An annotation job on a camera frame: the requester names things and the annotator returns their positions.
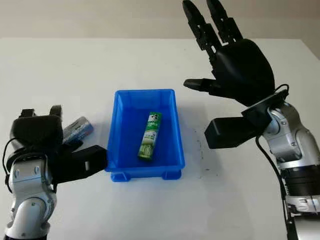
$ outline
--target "battery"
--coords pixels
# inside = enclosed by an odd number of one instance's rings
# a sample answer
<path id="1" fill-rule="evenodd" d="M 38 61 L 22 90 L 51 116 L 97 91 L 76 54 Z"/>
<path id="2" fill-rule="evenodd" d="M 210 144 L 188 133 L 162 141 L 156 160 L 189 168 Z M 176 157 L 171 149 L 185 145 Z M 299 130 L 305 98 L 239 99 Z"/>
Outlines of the battery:
<path id="1" fill-rule="evenodd" d="M 156 146 L 156 140 L 161 123 L 162 114 L 160 112 L 150 112 L 148 122 L 145 127 L 138 157 L 142 160 L 151 161 Z"/>
<path id="2" fill-rule="evenodd" d="M 84 117 L 81 116 L 65 129 L 63 129 L 63 143 L 80 141 L 94 131 L 94 127 Z"/>

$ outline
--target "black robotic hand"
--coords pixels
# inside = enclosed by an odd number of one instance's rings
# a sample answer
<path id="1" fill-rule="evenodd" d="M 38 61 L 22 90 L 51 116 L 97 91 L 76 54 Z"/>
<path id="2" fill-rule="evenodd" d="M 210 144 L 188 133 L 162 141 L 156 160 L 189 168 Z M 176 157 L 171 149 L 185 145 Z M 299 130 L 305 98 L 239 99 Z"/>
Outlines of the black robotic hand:
<path id="1" fill-rule="evenodd" d="M 37 116 L 34 109 L 23 109 L 14 120 L 10 138 L 15 152 L 8 158 L 10 172 L 17 161 L 44 155 L 52 174 L 52 184 L 89 177 L 107 167 L 107 151 L 98 145 L 74 152 L 81 141 L 63 144 L 62 108 L 55 105 L 49 115 Z"/>
<path id="2" fill-rule="evenodd" d="M 271 95 L 275 80 L 266 57 L 253 41 L 242 37 L 234 19 L 227 16 L 218 0 L 206 2 L 223 45 L 197 7 L 190 0 L 184 0 L 182 4 L 197 43 L 209 55 L 215 80 L 187 79 L 184 86 L 235 99 L 245 106 Z"/>

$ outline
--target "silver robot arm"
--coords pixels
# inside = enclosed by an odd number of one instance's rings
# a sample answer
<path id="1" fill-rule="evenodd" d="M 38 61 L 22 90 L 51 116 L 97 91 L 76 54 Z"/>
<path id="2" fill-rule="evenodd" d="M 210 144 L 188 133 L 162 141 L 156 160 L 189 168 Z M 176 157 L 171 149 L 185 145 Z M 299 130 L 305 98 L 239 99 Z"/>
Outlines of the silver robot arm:
<path id="1" fill-rule="evenodd" d="M 5 229 L 5 239 L 46 239 L 57 198 L 51 188 L 47 159 L 14 163 L 9 186 L 13 204 L 11 219 Z"/>
<path id="2" fill-rule="evenodd" d="M 320 239 L 320 151 L 297 110 L 287 102 L 268 109 L 263 133 L 285 182 L 287 225 L 298 240 Z"/>

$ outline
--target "white wall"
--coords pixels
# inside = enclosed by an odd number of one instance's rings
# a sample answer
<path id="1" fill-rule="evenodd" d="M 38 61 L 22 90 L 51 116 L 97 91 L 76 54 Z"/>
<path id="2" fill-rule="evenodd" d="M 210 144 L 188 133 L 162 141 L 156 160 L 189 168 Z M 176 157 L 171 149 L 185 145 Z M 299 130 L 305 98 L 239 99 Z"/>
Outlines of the white wall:
<path id="1" fill-rule="evenodd" d="M 205 0 L 195 0 L 206 19 Z M 222 0 L 247 38 L 302 39 L 320 57 L 319 0 Z M 192 38 L 182 0 L 0 0 L 0 37 Z"/>

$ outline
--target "green battery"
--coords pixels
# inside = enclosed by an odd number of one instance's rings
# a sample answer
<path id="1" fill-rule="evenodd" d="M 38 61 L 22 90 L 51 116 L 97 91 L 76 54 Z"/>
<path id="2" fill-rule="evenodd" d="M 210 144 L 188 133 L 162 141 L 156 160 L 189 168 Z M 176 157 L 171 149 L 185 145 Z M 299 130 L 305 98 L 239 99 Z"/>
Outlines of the green battery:
<path id="1" fill-rule="evenodd" d="M 151 161 L 152 154 L 156 146 L 157 135 L 160 127 L 162 114 L 160 112 L 150 112 L 148 122 L 145 127 L 138 157 Z"/>

